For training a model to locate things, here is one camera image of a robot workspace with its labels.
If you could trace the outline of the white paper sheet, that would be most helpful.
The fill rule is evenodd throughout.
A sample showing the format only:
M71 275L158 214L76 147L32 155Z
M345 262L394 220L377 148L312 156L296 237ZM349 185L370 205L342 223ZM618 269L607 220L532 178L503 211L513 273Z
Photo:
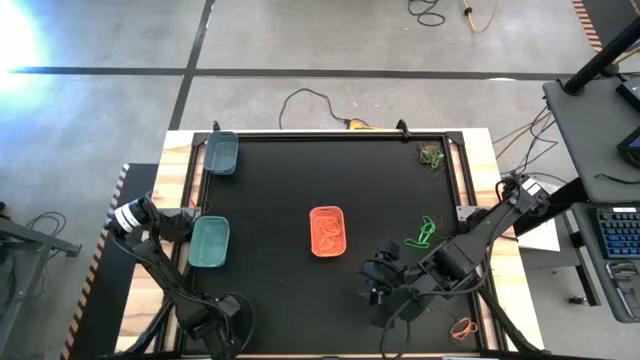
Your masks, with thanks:
M520 248L552 252L560 251L560 243L554 219L548 220L522 235L518 235L517 239Z

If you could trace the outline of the black pole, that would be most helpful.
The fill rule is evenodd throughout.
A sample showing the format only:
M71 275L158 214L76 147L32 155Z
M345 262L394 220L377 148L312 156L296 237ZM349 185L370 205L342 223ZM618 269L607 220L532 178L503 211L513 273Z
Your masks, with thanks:
M608 45L566 81L563 90L569 95L579 94L584 86L612 64L623 52L640 39L640 16L636 17Z

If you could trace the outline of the orange plastic basket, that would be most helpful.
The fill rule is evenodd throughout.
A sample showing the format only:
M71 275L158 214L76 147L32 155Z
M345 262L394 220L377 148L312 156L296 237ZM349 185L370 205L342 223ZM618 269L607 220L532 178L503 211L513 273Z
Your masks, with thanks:
M317 235L317 227L315 225L315 220L321 216L331 216L338 219L341 226L341 234L339 236L336 244L327 251L319 250L319 237ZM311 252L316 257L337 257L342 255L347 248L347 240L346 240L346 227L344 221L344 214L342 210L337 206L321 206L315 207L310 211L309 214L310 220L310 234L311 234Z

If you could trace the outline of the black desk device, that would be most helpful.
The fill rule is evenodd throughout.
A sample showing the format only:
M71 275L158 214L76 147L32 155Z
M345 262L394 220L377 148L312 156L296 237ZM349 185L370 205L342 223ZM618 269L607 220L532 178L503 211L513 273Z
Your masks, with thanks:
M631 262L609 262L606 269L627 314L640 320L640 272Z

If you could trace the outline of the slate blue plastic basket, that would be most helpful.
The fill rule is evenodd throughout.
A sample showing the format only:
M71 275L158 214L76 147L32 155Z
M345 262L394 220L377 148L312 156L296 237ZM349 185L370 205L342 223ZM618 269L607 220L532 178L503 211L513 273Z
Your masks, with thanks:
M235 172L239 141L232 131L214 131L206 142L204 169L213 175L226 176Z

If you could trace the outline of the grey side desk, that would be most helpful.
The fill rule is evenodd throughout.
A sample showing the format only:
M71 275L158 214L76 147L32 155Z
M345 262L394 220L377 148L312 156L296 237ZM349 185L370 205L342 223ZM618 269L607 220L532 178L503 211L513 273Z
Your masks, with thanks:
M589 200L640 202L640 169L627 164L617 145L640 127L640 113L616 91L617 78L593 80L578 95L558 81L544 95Z

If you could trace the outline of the black mat with striped edge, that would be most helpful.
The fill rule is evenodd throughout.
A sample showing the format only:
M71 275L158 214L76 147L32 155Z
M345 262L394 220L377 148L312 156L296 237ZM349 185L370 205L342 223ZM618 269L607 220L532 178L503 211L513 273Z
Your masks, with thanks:
M640 16L640 0L571 0L571 3L596 52Z
M124 164L109 213L151 191L157 170L157 164ZM135 260L101 228L59 360L94 360L116 352L134 267Z

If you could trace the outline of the black tablet screen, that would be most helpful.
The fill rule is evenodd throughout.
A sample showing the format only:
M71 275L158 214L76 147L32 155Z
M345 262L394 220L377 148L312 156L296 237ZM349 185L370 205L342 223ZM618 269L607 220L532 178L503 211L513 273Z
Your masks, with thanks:
M640 169L640 126L625 137L616 150L627 164Z

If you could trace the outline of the orange rubber bands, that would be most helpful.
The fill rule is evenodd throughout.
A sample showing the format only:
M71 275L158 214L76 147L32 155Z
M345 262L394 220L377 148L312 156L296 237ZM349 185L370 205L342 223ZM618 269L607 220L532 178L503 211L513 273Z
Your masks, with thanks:
M321 216L315 220L315 225L319 237L319 250L327 251L331 249L341 234L341 226L338 219L331 216Z

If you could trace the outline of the teal plastic basket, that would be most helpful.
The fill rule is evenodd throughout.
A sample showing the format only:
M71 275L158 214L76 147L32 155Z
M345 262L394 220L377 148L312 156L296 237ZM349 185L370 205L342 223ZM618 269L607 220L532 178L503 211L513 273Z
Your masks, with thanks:
M189 264L201 268L222 267L226 262L229 236L230 225L224 217L199 217L190 241Z

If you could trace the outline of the black screen device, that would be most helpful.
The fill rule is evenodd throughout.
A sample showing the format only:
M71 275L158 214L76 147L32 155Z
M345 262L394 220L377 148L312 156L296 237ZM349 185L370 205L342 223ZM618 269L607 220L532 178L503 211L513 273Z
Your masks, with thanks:
M616 88L616 92L626 103L640 113L640 76L622 77L621 84Z

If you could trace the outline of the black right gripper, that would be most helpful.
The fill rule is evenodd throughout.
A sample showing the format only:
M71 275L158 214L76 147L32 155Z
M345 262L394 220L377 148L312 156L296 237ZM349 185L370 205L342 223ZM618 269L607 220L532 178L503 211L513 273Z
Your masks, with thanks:
M411 321L420 315L423 308L412 293L413 283L424 274L416 266L397 265L400 247L396 242L388 242L378 250L381 259L369 259L363 262L359 274L366 278L372 286L372 306L375 308L372 323L380 328L391 319L393 313L406 301L407 309L402 310L399 317Z

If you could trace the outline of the backlit keyboard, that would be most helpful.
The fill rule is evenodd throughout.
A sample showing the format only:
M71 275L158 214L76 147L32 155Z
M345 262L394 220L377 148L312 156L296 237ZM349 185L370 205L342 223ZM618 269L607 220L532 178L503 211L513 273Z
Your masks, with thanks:
M596 208L592 217L605 258L640 260L640 208Z

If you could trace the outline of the grey metal stand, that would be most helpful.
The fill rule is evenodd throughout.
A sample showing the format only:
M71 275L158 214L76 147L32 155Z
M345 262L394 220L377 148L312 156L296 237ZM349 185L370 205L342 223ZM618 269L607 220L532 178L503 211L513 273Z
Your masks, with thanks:
M49 287L48 264L59 254L77 257L82 248L59 238L67 218L59 212L14 222L0 201L0 353L9 344L20 313Z

